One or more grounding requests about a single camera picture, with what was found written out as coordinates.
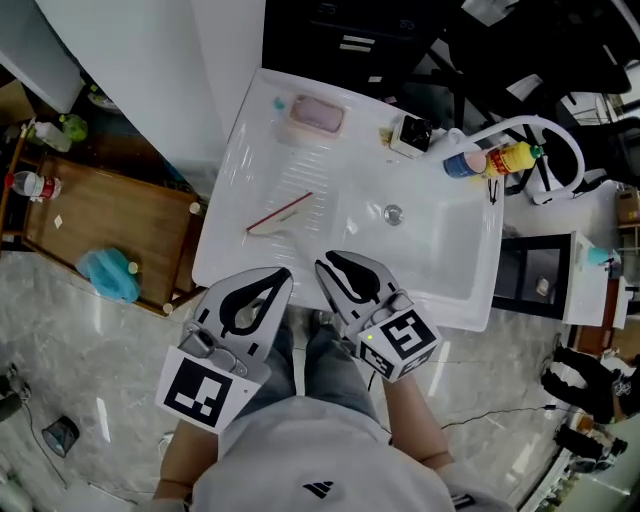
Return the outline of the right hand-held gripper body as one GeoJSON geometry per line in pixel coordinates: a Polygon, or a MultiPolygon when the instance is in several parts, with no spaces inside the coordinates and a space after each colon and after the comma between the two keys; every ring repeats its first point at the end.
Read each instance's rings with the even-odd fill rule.
{"type": "Polygon", "coordinates": [[[390,383],[427,362],[442,341],[431,316],[404,290],[347,324],[343,333],[354,344],[355,357],[390,383]]]}

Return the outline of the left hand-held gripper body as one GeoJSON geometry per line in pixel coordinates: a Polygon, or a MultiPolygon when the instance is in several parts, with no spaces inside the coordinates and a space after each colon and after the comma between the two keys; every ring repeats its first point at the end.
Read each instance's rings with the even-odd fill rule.
{"type": "Polygon", "coordinates": [[[227,336],[221,340],[197,321],[168,349],[155,403],[181,420],[222,433],[267,382],[273,340],[227,336]]]}

